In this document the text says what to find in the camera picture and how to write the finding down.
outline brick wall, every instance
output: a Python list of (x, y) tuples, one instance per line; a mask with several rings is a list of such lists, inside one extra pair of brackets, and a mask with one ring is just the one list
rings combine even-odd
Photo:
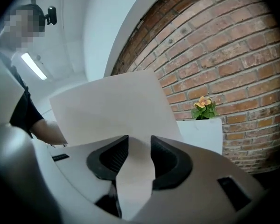
[(159, 0), (112, 74), (153, 69), (177, 120), (212, 97), (224, 156), (251, 173), (278, 167), (280, 31), (262, 0)]

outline white paper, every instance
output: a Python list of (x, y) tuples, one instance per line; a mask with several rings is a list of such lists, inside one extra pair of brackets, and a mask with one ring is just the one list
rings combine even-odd
[(0, 125), (9, 123), (23, 93), (23, 87), (0, 59)]
[(152, 193), (155, 171), (150, 136), (182, 140), (154, 72), (107, 77), (65, 91), (50, 101), (69, 146), (130, 136), (129, 154), (116, 182), (123, 218), (131, 220)]

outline white flower pot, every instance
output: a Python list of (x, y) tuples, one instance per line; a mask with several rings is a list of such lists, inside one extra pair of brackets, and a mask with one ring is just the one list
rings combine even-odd
[(178, 121), (177, 125), (185, 143), (222, 154), (223, 131), (220, 118)]

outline ceiling light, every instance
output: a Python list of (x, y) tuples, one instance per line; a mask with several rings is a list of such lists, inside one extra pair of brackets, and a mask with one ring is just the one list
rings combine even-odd
[(43, 72), (38, 68), (38, 66), (35, 64), (35, 62), (32, 60), (32, 58), (30, 57), (30, 55), (28, 53), (21, 55), (21, 58), (40, 79), (42, 79), (42, 80), (47, 79), (45, 74), (43, 74)]

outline white machine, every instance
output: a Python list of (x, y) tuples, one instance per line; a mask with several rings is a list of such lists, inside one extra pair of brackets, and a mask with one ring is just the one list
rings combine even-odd
[[(49, 150), (17, 127), (0, 126), (0, 177), (46, 223), (128, 223), (115, 177), (129, 141)], [(236, 223), (264, 194), (252, 176), (209, 150), (151, 136), (151, 158), (152, 195), (131, 223)]]

